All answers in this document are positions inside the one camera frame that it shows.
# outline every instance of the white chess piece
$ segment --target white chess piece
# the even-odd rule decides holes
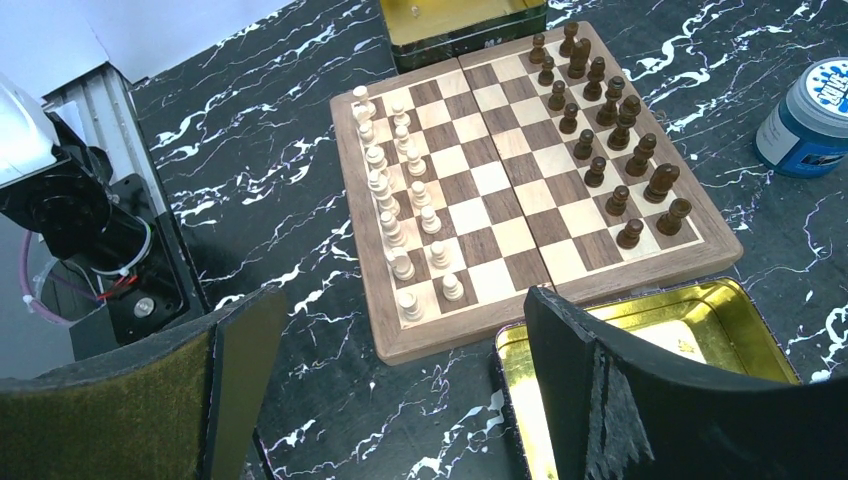
[[[462,282],[456,278],[456,275],[449,273],[442,278],[442,293],[449,302],[455,302],[462,298],[465,294],[465,288],[462,287]]]
[[[371,170],[378,170],[389,181],[389,188],[395,186],[395,179],[392,178],[392,172],[389,170],[389,162],[386,161],[386,152],[379,145],[368,147],[365,150],[365,162]]]
[[[406,250],[394,247],[386,253],[386,261],[392,267],[392,272],[398,280],[409,280],[415,276],[415,265]]]
[[[390,246],[402,247],[406,243],[406,234],[403,233],[400,222],[397,221],[397,217],[392,212],[385,210],[380,214],[380,226],[383,228],[383,234]]]
[[[356,97],[360,105],[365,107],[369,119],[377,114],[377,106],[368,98],[368,87],[360,85],[354,88],[353,96]]]
[[[376,143],[377,135],[374,133],[374,123],[371,120],[359,126],[359,139],[366,147],[373,147]]]
[[[368,107],[365,105],[356,105],[353,107],[353,118],[356,119],[356,123],[362,125],[371,119],[368,115]]]
[[[436,268],[447,268],[450,265],[450,256],[445,244],[439,240],[430,244],[430,258]]]
[[[368,188],[377,200],[377,206],[380,207],[380,212],[389,212],[395,217],[400,214],[400,204],[392,196],[386,176],[379,170],[368,172]]]
[[[418,153],[415,145],[406,149],[406,170],[413,177],[420,177],[427,171],[427,164],[424,163],[424,159],[421,158],[421,154]]]
[[[412,182],[411,186],[412,190],[412,205],[415,208],[421,210],[422,208],[430,205],[430,202],[433,201],[430,194],[427,192],[427,189],[424,187],[424,184],[420,181],[416,180]]]
[[[410,138],[409,136],[409,129],[404,127],[403,125],[395,128],[395,137],[397,137],[398,140],[398,152],[403,155],[406,155],[406,151],[409,150],[409,147],[413,146],[412,138]]]
[[[418,304],[418,297],[410,292],[404,292],[398,295],[398,306],[406,320],[417,322],[424,316],[424,311]]]
[[[406,113],[406,109],[400,101],[396,101],[392,104],[392,114],[395,116],[396,127],[409,127],[409,124],[412,123],[412,120],[409,118],[409,114]]]
[[[436,216],[436,211],[432,205],[427,205],[421,209],[421,228],[430,235],[435,235],[442,228],[442,220]]]

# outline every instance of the chessboard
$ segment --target chessboard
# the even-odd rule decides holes
[[[384,362],[493,335],[533,285],[585,303],[742,255],[626,78],[579,22],[332,99]]]

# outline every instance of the blue jar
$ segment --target blue jar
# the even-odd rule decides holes
[[[848,157],[848,57],[816,62],[760,125],[757,158],[777,173],[820,177]]]

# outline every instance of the tabletop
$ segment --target tabletop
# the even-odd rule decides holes
[[[548,27],[567,19],[590,22],[664,112],[745,247],[723,275],[803,381],[848,373],[848,167],[792,179],[752,149],[807,66],[848,54],[848,3],[551,1]],[[394,75],[376,0],[304,0],[132,95],[210,303],[265,284],[290,300],[258,423],[274,475],[514,478],[492,341],[398,367],[374,353],[329,99]]]

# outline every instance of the black marble table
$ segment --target black marble table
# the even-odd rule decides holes
[[[751,147],[811,62],[848,54],[848,3],[551,2],[551,28],[569,18],[591,22],[667,115],[745,246],[725,273],[803,380],[848,373],[848,166],[795,180]],[[133,97],[211,304],[288,292],[258,426],[275,476],[514,478],[492,342],[394,368],[374,354],[328,100],[395,74],[375,0],[300,1]]]

